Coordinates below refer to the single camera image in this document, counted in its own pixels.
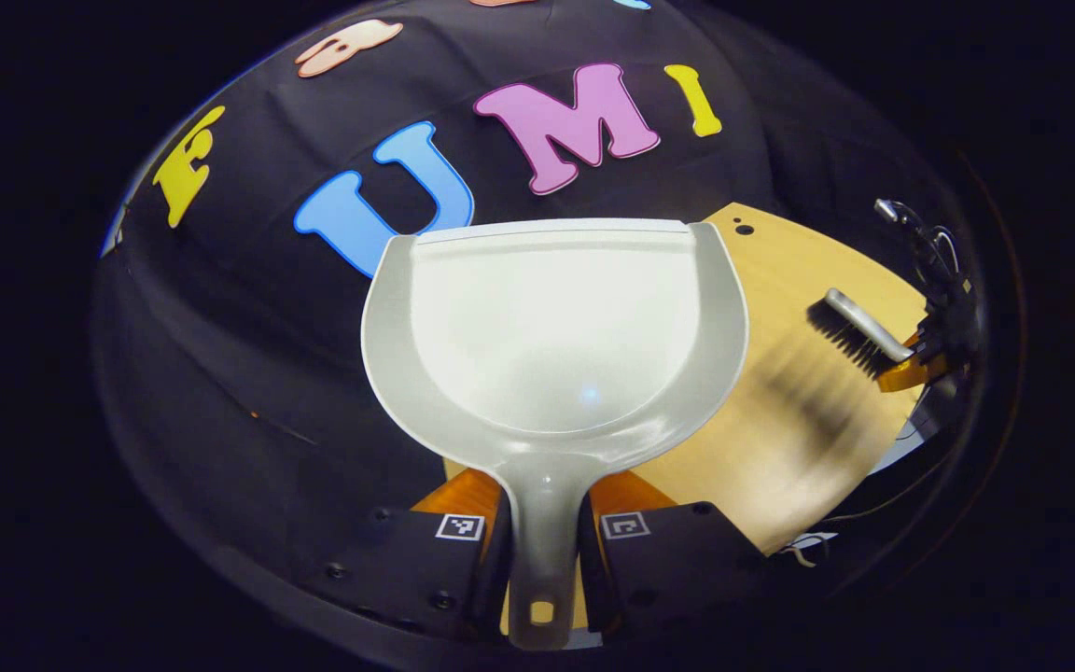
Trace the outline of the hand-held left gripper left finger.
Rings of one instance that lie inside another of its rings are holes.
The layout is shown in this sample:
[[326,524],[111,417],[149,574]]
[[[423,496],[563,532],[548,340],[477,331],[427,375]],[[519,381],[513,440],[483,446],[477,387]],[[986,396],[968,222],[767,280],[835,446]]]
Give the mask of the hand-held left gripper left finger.
[[510,532],[508,495],[462,469],[412,507],[363,507],[296,541],[291,578],[400,631],[500,642]]

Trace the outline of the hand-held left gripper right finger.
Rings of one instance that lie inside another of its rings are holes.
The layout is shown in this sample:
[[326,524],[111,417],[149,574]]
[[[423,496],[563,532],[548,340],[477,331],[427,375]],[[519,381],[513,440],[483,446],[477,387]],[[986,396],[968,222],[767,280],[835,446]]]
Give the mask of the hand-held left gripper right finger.
[[771,562],[710,501],[676,503],[625,471],[590,486],[579,512],[586,628],[657,637],[754,620]]

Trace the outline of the small white broom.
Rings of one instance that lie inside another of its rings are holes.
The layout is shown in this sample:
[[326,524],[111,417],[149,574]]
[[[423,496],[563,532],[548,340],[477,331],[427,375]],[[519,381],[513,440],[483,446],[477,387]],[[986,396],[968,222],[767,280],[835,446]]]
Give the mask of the small white broom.
[[884,325],[847,294],[832,287],[805,310],[811,327],[836,345],[870,378],[908,361],[914,349],[905,347]]

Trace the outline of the white plastic dustpan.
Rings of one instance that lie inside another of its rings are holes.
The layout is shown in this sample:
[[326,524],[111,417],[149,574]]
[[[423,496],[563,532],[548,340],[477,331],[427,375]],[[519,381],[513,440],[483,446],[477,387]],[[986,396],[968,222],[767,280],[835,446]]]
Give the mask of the white plastic dustpan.
[[397,235],[361,317],[381,408],[508,495],[508,639],[559,650],[580,501],[733,394],[749,308],[711,221],[547,218]]

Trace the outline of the wooden desktop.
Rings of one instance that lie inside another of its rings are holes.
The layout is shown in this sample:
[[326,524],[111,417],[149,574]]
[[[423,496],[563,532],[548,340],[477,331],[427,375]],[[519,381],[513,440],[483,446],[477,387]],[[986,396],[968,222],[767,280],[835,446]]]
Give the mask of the wooden desktop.
[[[747,298],[750,344],[730,398],[680,446],[592,488],[603,514],[710,502],[763,554],[823,543],[850,495],[921,442],[921,387],[883,392],[805,311],[831,287],[905,339],[923,302],[907,281],[806,227],[733,203],[713,213]],[[735,227],[746,225],[750,233]]]

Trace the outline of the black backdrop cloth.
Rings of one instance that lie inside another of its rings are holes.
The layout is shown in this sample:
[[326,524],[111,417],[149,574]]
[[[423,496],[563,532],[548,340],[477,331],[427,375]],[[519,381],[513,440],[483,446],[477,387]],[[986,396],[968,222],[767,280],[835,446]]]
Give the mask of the black backdrop cloth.
[[379,408],[385,238],[555,217],[789,218],[914,284],[879,197],[964,229],[908,128],[717,0],[331,0],[167,135],[94,287],[95,383],[142,492],[298,586],[443,478]]

